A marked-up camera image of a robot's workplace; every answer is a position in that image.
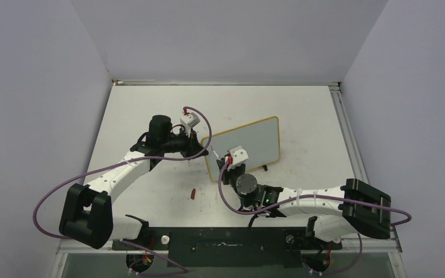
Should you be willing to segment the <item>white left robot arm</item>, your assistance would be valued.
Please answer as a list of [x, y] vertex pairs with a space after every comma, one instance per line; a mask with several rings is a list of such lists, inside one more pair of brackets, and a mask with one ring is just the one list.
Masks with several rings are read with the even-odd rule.
[[101, 176], [86, 185], [74, 184], [66, 194], [59, 232], [89, 247], [99, 249], [109, 240], [126, 239], [135, 249], [145, 248], [148, 222], [132, 215], [114, 215], [113, 203], [142, 175], [149, 173], [168, 154], [179, 153], [182, 160], [208, 155], [194, 127], [202, 115], [185, 112], [175, 133], [170, 117], [154, 115], [148, 131], [132, 145], [122, 160], [103, 170]]

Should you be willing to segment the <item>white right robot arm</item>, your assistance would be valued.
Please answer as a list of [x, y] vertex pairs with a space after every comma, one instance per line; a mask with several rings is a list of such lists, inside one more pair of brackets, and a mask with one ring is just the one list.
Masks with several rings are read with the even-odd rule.
[[390, 238], [391, 197], [362, 180], [349, 178], [344, 185], [303, 191], [259, 184], [245, 172], [244, 164], [230, 169], [228, 162], [217, 161], [218, 186], [232, 187], [241, 207], [230, 209], [237, 214], [268, 218], [308, 215], [304, 238], [312, 248], [353, 233], [373, 239]]

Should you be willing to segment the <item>yellow framed whiteboard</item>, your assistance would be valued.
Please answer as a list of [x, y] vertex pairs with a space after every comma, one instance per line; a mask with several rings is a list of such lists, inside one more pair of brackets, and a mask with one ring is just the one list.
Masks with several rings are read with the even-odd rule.
[[279, 118], [271, 116], [213, 134], [208, 148], [209, 154], [205, 157], [212, 182], [217, 182], [219, 168], [211, 147], [222, 157], [231, 148], [239, 145], [246, 150], [249, 156], [245, 163], [247, 171], [258, 170], [263, 165], [277, 162], [280, 159]]

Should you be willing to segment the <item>white whiteboard marker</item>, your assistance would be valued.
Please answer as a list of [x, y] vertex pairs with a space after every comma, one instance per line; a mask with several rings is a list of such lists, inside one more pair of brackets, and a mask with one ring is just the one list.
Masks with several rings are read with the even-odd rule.
[[214, 154], [214, 157], [215, 157], [216, 160], [220, 160], [221, 159], [221, 156], [216, 152], [216, 150], [213, 147], [211, 147], [211, 151]]

